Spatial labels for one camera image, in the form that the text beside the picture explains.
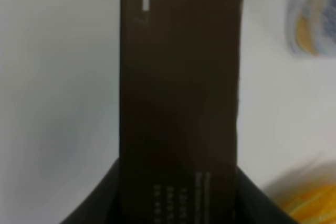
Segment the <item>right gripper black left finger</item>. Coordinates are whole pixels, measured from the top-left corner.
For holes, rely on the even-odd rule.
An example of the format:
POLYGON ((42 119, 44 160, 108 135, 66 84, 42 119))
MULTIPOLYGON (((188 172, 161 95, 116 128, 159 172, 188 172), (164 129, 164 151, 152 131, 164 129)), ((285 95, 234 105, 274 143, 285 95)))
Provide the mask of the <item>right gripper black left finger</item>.
POLYGON ((116 160, 99 185, 63 224, 121 223, 118 182, 119 160, 116 160))

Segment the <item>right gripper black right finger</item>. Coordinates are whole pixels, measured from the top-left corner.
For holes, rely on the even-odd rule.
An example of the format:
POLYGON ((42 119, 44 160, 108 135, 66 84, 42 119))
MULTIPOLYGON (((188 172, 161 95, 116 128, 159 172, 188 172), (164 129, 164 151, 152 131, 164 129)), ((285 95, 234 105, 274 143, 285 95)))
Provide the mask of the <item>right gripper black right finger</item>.
POLYGON ((237 169, 235 222, 244 224, 296 224, 240 169, 237 169))

